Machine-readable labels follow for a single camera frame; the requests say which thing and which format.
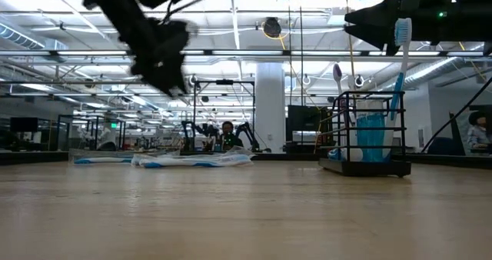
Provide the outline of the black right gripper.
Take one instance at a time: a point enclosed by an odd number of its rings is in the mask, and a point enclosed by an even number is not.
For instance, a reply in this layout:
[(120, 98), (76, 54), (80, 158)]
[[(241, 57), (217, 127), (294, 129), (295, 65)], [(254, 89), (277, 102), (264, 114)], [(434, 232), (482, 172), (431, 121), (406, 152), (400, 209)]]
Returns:
[(454, 20), (452, 0), (383, 0), (381, 3), (349, 12), (344, 20), (345, 31), (374, 47), (395, 56), (400, 49), (395, 44), (394, 26), (399, 11), (399, 43), (414, 41), (461, 42), (458, 24)]

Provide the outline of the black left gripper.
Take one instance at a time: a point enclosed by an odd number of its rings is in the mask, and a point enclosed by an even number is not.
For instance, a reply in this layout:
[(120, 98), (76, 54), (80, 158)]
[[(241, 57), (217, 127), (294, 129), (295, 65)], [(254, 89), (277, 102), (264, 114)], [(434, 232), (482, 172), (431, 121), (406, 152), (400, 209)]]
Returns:
[(170, 97), (187, 94), (181, 50), (189, 38), (188, 23), (182, 20), (144, 18), (130, 25), (122, 40), (134, 56), (131, 73)]

